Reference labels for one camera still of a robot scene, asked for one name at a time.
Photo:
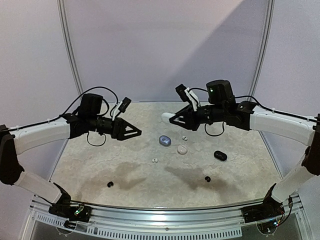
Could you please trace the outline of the white oblong charging case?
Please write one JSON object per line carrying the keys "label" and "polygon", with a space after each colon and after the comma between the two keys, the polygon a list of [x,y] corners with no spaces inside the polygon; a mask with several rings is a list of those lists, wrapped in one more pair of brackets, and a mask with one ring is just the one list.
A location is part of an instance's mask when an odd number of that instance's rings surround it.
{"label": "white oblong charging case", "polygon": [[168,124],[173,124],[180,121],[180,118],[176,116],[176,114],[169,113],[169,112],[164,112],[161,115],[161,119],[164,123],[168,123]]}

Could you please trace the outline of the blue earbud charging case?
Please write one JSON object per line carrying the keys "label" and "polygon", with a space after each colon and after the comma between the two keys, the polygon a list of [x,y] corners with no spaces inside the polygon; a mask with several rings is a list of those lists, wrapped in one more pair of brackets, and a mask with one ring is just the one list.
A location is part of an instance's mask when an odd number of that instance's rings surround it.
{"label": "blue earbud charging case", "polygon": [[166,135],[161,135],[158,141],[159,141],[159,144],[164,147],[169,147],[172,144],[172,140]]}

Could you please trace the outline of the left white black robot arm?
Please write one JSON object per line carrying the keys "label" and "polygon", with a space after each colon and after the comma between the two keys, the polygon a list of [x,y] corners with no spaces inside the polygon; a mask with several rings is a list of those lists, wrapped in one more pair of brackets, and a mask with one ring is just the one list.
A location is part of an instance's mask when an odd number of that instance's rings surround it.
{"label": "left white black robot arm", "polygon": [[5,185],[18,186],[50,203],[63,216],[74,213],[70,195],[60,186],[31,172],[25,171],[18,155],[48,143],[70,140],[90,132],[110,136],[118,141],[138,137],[142,131],[124,119],[105,117],[101,113],[105,99],[98,94],[86,93],[80,105],[72,113],[66,112],[29,126],[0,127],[0,181]]}

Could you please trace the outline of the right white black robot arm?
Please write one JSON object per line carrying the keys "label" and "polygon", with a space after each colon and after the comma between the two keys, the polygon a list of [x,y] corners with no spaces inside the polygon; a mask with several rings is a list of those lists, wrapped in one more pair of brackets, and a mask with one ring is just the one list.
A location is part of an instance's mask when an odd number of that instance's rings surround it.
{"label": "right white black robot arm", "polygon": [[201,124],[225,123],[245,131],[263,131],[302,143],[307,148],[302,160],[280,182],[272,186],[258,213],[262,218],[274,214],[290,194],[320,174],[320,119],[300,116],[262,106],[255,98],[237,103],[228,80],[206,84],[208,105],[200,105],[193,90],[180,84],[176,92],[188,105],[176,113],[161,115],[164,122],[196,131]]}

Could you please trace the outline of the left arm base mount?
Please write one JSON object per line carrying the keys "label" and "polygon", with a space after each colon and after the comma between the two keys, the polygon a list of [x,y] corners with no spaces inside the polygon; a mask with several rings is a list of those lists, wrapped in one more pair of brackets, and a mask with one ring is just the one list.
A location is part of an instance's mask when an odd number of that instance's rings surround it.
{"label": "left arm base mount", "polygon": [[57,203],[53,203],[48,212],[52,215],[66,218],[70,222],[84,222],[88,223],[93,208],[85,205],[83,203],[80,204],[72,204],[70,201],[58,201]]}

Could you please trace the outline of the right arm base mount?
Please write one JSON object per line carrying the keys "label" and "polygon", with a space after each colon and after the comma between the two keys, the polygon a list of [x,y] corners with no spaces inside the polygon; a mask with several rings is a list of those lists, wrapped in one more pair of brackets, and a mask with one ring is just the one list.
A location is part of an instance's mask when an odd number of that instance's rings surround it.
{"label": "right arm base mount", "polygon": [[241,216],[245,223],[258,222],[281,216],[285,213],[283,203],[273,198],[264,199],[261,204],[241,208]]}

